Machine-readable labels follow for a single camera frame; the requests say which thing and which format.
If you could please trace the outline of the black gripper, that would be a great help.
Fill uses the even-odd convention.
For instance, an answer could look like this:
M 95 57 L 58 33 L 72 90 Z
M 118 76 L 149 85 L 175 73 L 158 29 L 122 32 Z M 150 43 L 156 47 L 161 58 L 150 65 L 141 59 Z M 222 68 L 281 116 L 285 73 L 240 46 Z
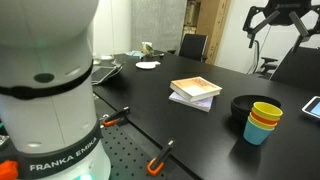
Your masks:
M 295 25 L 299 36 L 292 48 L 296 52 L 302 42 L 309 39 L 309 33 L 301 18 L 310 11 L 319 13 L 320 5 L 312 4 L 312 0 L 268 0 L 265 7 L 252 6 L 249 9 L 243 30 L 250 38 L 249 48 L 252 48 L 256 34 L 267 24 L 270 26 L 290 26 Z M 251 26 L 251 21 L 255 15 L 262 13 L 265 19 L 256 27 Z

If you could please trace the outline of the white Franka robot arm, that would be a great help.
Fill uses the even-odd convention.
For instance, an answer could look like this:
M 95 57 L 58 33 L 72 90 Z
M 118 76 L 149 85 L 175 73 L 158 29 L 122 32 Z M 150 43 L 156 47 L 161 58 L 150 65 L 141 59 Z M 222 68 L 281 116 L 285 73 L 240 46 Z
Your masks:
M 200 180 L 320 180 L 320 127 L 302 114 L 311 93 L 177 56 L 154 70 L 128 61 L 91 82 L 92 20 L 99 0 L 0 0 L 1 119 L 23 178 L 105 180 L 112 155 L 96 98 L 128 106 L 129 119 Z M 263 94 L 283 112 L 260 145 L 230 117 L 233 98 Z

